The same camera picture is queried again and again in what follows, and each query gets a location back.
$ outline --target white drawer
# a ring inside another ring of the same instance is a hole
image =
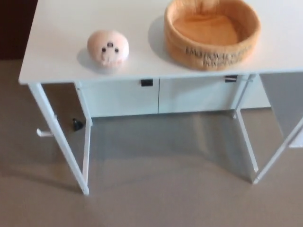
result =
[[[237,83],[225,83],[224,77],[161,79],[159,113],[230,109]]]
[[[140,80],[86,82],[81,90],[92,117],[157,114],[159,80],[152,81],[147,87]]]

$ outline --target dark wall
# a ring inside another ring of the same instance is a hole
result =
[[[38,0],[0,0],[0,60],[22,59]]]

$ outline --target round wooden bowl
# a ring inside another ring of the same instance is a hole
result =
[[[217,4],[210,7],[210,1]],[[222,70],[241,62],[260,30],[257,14],[242,0],[174,0],[165,10],[168,53],[196,70]]]

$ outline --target round plush ball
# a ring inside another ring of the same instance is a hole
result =
[[[117,67],[128,57],[129,44],[117,31],[96,31],[88,40],[87,49],[93,61],[103,67]]]

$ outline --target beige carpet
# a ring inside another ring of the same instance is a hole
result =
[[[83,196],[29,90],[20,61],[0,62],[0,223],[3,227],[302,227],[303,153],[286,151],[258,185],[221,114],[95,119],[90,196]],[[76,159],[83,120],[71,85],[47,94]],[[259,165],[281,142],[271,110],[244,111]]]

